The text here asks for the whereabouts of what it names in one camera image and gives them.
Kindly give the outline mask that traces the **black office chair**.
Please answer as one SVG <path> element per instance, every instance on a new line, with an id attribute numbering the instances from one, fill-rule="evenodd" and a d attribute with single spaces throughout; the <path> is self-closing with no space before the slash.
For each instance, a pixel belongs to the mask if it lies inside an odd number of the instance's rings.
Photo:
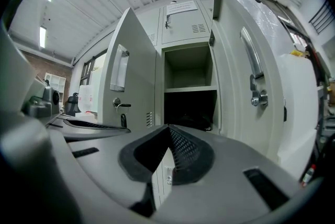
<path id="1" fill-rule="evenodd" d="M 75 117 L 77 113 L 81 112 L 78 106 L 78 95 L 79 94 L 77 92 L 73 93 L 72 96 L 69 96 L 68 100 L 65 102 L 64 111 L 66 115 Z"/>

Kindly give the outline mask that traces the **grey metal locker bank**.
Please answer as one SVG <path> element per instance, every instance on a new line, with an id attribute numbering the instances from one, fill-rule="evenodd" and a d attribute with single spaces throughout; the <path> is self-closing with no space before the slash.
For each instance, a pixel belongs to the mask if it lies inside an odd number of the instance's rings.
<path id="1" fill-rule="evenodd" d="M 157 51 L 154 122 L 169 124 L 171 116 L 206 115 L 213 134 L 219 134 L 220 98 L 214 53 L 209 46 L 211 21 L 204 2 L 198 10 L 167 15 L 166 7 L 138 15 Z"/>

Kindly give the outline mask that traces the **grey metal locker door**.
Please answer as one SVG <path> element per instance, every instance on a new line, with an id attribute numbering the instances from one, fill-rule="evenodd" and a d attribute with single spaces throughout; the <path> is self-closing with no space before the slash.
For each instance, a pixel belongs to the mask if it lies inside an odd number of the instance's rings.
<path id="1" fill-rule="evenodd" d="M 98 93 L 98 122 L 121 126 L 119 103 L 131 104 L 127 125 L 131 131 L 154 122 L 156 49 L 132 8 L 126 9 L 110 40 Z"/>
<path id="2" fill-rule="evenodd" d="M 210 34 L 221 134 L 278 162 L 284 94 L 271 46 L 238 0 L 214 0 Z"/>

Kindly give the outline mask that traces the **white paper notice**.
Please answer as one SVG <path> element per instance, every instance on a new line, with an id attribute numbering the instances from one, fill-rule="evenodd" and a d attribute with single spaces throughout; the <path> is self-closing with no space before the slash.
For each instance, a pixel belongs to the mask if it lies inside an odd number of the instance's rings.
<path id="1" fill-rule="evenodd" d="M 173 3 L 167 5 L 166 7 L 166 14 L 173 15 L 188 11 L 198 10 L 194 1 L 182 2 L 182 3 Z"/>

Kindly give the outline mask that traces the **small red-capped plastic bottle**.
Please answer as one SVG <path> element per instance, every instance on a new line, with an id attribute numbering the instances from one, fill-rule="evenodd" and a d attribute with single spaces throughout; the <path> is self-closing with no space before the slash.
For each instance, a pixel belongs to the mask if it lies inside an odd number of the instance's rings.
<path id="1" fill-rule="evenodd" d="M 306 187 L 309 184 L 309 182 L 311 181 L 314 175 L 315 170 L 316 170 L 316 165 L 312 164 L 311 167 L 307 170 L 307 172 L 303 176 L 303 179 L 301 181 L 302 187 Z"/>

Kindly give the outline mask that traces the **black fabric bag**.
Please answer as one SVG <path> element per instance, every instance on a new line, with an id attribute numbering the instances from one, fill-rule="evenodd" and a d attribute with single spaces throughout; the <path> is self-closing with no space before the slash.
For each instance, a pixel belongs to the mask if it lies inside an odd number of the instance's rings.
<path id="1" fill-rule="evenodd" d="M 209 118 L 206 115 L 198 113 L 185 113 L 183 115 L 171 116 L 169 123 L 202 131 L 212 130 Z"/>

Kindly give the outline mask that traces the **black window frame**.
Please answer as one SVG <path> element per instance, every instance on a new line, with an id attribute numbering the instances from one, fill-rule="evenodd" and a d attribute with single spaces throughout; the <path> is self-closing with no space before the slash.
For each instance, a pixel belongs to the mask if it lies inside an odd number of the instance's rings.
<path id="1" fill-rule="evenodd" d="M 98 55 L 93 56 L 87 62 L 84 63 L 80 85 L 88 85 L 92 78 L 92 73 L 95 70 L 98 70 L 103 67 L 107 49 L 100 52 Z"/>

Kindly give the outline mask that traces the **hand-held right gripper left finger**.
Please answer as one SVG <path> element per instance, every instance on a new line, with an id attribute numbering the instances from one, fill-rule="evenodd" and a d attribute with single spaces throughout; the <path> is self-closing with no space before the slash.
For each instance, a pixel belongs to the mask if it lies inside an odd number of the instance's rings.
<path id="1" fill-rule="evenodd" d="M 114 218 L 166 218 L 167 126 L 69 143 L 88 177 L 82 200 Z"/>

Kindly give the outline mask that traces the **hanging clothes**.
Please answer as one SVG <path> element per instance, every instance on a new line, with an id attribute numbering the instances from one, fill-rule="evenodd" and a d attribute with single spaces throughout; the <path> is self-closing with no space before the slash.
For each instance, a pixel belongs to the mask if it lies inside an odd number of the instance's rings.
<path id="1" fill-rule="evenodd" d="M 309 53 L 309 56 L 307 58 L 312 63 L 317 83 L 328 83 L 329 79 L 331 78 L 331 74 L 321 54 L 316 51 L 311 45 L 307 45 L 305 49 L 306 52 Z"/>

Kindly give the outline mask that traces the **plastic wrapped board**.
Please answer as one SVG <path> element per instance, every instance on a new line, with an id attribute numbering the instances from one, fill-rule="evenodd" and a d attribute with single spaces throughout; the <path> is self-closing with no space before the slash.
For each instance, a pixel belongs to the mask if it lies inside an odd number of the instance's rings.
<path id="1" fill-rule="evenodd" d="M 256 0 L 237 0 L 251 15 L 266 37 L 273 54 L 289 54 L 294 45 L 277 16 L 263 3 Z"/>

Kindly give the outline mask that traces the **white boxy appliance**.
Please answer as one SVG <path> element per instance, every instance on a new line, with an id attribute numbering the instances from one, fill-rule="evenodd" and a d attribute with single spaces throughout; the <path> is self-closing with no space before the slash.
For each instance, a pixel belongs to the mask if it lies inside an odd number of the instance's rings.
<path id="1" fill-rule="evenodd" d="M 318 122 L 317 82 L 309 59 L 292 54 L 278 58 L 286 121 L 277 153 L 279 165 L 300 180 L 310 159 Z"/>

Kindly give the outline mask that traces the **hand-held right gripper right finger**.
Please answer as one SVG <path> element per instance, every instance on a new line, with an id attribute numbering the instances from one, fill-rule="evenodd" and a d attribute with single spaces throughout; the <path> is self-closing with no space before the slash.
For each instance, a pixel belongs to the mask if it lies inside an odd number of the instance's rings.
<path id="1" fill-rule="evenodd" d="M 285 170 L 250 146 L 168 125 L 175 168 L 157 210 L 162 224 L 241 224 L 278 209 L 300 191 Z"/>

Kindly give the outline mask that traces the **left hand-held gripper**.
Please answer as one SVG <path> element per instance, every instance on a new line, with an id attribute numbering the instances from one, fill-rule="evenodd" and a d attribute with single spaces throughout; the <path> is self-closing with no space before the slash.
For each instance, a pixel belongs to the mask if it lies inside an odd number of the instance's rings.
<path id="1" fill-rule="evenodd" d="M 58 90 L 47 86 L 42 97 L 31 96 L 23 105 L 23 113 L 38 119 L 45 126 L 52 123 L 61 115 Z M 76 118 L 57 118 L 56 130 L 60 131 L 65 139 L 99 139 L 130 133 L 128 128 L 102 125 Z"/>

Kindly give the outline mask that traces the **white shelf unit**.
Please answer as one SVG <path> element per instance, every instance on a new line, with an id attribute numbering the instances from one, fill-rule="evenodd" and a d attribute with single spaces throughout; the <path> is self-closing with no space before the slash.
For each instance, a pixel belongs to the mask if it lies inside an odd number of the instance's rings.
<path id="1" fill-rule="evenodd" d="M 49 85 L 59 92 L 60 95 L 59 106 L 60 109 L 63 109 L 66 78 L 51 73 L 46 73 L 44 79 L 48 80 Z"/>

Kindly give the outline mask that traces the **black metal railing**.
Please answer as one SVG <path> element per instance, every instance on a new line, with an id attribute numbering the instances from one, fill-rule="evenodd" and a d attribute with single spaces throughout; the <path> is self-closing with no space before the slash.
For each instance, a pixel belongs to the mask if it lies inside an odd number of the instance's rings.
<path id="1" fill-rule="evenodd" d="M 328 0 L 322 4 L 318 11 L 309 20 L 316 33 L 322 33 L 335 20 L 335 11 Z"/>

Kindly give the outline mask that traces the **small black-headed key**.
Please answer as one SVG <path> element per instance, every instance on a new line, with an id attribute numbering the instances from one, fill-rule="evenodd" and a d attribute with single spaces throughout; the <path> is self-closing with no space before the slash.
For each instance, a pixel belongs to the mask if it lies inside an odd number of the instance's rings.
<path id="1" fill-rule="evenodd" d="M 120 123 L 123 128 L 127 128 L 127 114 L 129 109 L 131 108 L 131 104 L 119 103 L 116 105 L 116 113 L 120 116 Z"/>

